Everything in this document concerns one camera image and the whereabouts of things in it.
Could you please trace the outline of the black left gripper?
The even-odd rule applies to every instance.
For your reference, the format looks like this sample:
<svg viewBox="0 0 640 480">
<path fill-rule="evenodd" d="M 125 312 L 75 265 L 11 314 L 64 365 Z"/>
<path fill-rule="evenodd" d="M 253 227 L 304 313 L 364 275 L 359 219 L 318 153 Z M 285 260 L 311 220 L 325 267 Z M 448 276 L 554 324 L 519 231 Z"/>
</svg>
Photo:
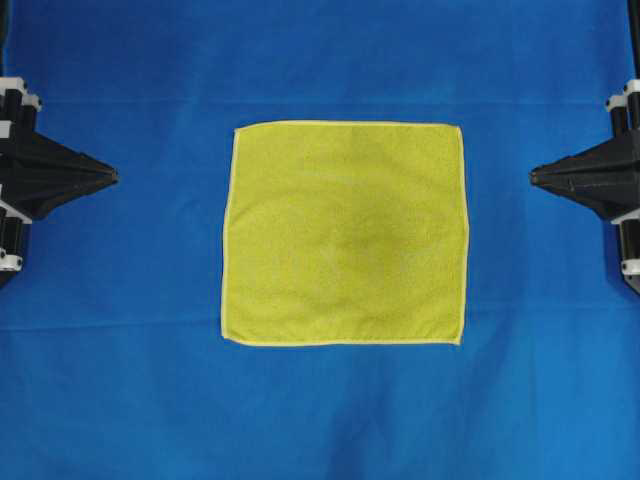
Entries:
<svg viewBox="0 0 640 480">
<path fill-rule="evenodd" d="M 41 99 L 29 92 L 22 77 L 1 78 L 1 146 L 9 147 L 15 127 L 20 131 L 19 158 L 38 164 L 106 175 L 75 175 L 46 181 L 30 181 L 19 187 L 23 165 L 1 153 L 1 287 L 25 267 L 33 220 L 42 220 L 54 209 L 92 195 L 119 181 L 117 170 L 87 154 L 72 150 L 35 133 Z"/>
</svg>

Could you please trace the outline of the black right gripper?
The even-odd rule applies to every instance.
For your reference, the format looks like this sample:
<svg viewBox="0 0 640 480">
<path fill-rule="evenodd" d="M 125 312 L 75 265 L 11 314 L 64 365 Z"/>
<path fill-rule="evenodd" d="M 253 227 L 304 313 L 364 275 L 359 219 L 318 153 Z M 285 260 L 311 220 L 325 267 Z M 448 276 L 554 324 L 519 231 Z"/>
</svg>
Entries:
<svg viewBox="0 0 640 480">
<path fill-rule="evenodd" d="M 617 227 L 620 271 L 625 284 L 639 292 L 639 161 L 633 156 L 633 141 L 619 139 L 639 129 L 639 80 L 631 79 L 623 92 L 606 102 L 615 139 L 575 155 L 535 167 L 532 186 L 592 210 L 600 219 Z M 544 176 L 622 171 L 632 195 L 622 199 L 612 187 L 579 186 Z"/>
</svg>

